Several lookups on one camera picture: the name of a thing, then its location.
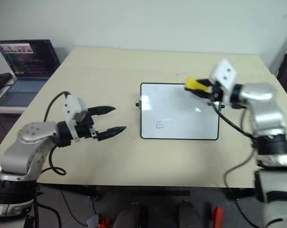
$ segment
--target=white whiteboard surface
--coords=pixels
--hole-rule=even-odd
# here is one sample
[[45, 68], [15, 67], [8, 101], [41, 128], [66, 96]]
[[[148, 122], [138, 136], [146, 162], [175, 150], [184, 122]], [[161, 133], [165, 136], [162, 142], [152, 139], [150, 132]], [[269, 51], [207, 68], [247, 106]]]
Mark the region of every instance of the white whiteboard surface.
[[141, 84], [141, 137], [216, 140], [219, 116], [184, 84]]

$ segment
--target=floor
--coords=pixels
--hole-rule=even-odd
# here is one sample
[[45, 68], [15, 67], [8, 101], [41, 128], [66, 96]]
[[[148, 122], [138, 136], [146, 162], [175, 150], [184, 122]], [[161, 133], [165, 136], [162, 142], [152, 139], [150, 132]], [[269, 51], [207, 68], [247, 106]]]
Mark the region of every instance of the floor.
[[[173, 193], [173, 195], [159, 195], [159, 189], [161, 189], [161, 192], [165, 190], [166, 192]], [[234, 203], [232, 201], [228, 201], [219, 188], [105, 186], [97, 187], [97, 190], [102, 193], [102, 197], [94, 203], [96, 212], [109, 217], [111, 221], [115, 220], [124, 207], [132, 202], [139, 202], [147, 205], [149, 208], [149, 228], [176, 228], [175, 205], [181, 200], [188, 200], [195, 205], [203, 220], [205, 228], [212, 227], [212, 222], [210, 221], [210, 209], [214, 209], [215, 207], [224, 208], [225, 228], [250, 227], [250, 225], [241, 217]], [[59, 190], [49, 187], [41, 187], [40, 191], [44, 192], [44, 194], [38, 197], [38, 201], [59, 211], [62, 220], [62, 227], [83, 227], [75, 222], [70, 216]], [[186, 194], [178, 196], [180, 191], [183, 193], [186, 192]], [[94, 215], [90, 198], [66, 191], [64, 191], [64, 195], [72, 213], [80, 222], [86, 223], [86, 220]], [[262, 226], [262, 204], [255, 198], [244, 198], [241, 199], [240, 203], [243, 211], [248, 215], [248, 217], [257, 225]], [[45, 209], [39, 209], [39, 217], [40, 227], [57, 227], [57, 219], [52, 212]]]

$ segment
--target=desk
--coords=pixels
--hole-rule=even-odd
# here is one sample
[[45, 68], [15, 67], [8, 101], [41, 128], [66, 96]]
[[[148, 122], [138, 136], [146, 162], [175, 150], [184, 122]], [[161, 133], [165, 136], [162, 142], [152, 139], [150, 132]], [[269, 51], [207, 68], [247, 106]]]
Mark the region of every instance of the desk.
[[[6, 84], [13, 84], [14, 78], [8, 81]], [[0, 91], [0, 98], [2, 95], [10, 88], [10, 86], [6, 86]], [[0, 114], [22, 114], [26, 107], [0, 107]]]
[[[83, 98], [88, 107], [110, 105], [116, 110], [94, 117], [104, 131], [127, 126], [121, 134], [98, 142], [82, 139], [56, 149], [55, 166], [66, 176], [48, 171], [39, 182], [93, 185], [152, 185], [223, 187], [222, 175], [251, 152], [250, 140], [222, 120], [217, 141], [147, 140], [140, 137], [140, 113], [135, 103], [142, 82], [182, 83], [188, 76], [206, 78], [223, 58], [238, 72], [238, 83], [269, 82], [287, 121], [287, 94], [256, 55], [135, 51], [76, 47], [34, 98], [0, 145], [0, 157], [25, 124], [42, 121], [47, 105], [63, 90]], [[62, 121], [64, 98], [53, 105], [48, 120]], [[241, 111], [223, 113], [238, 123]], [[254, 161], [229, 176], [232, 187], [253, 187]]]

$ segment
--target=red object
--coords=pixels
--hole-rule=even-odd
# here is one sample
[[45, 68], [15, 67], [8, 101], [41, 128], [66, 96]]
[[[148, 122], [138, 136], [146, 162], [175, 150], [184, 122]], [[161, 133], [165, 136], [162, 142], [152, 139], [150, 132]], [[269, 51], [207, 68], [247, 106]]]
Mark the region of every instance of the red object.
[[224, 209], [215, 208], [212, 210], [213, 228], [223, 228], [224, 226]]
[[101, 217], [99, 219], [98, 228], [110, 228], [111, 227], [111, 221], [107, 217]]

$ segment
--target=yellow marker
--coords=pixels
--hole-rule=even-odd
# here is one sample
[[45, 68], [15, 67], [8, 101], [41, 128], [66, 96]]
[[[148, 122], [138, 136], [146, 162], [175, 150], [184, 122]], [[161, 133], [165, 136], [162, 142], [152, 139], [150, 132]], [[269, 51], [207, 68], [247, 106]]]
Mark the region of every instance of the yellow marker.
[[189, 77], [188, 81], [185, 84], [187, 89], [199, 89], [205, 92], [209, 92], [209, 88], [198, 81], [196, 81], [193, 77]]

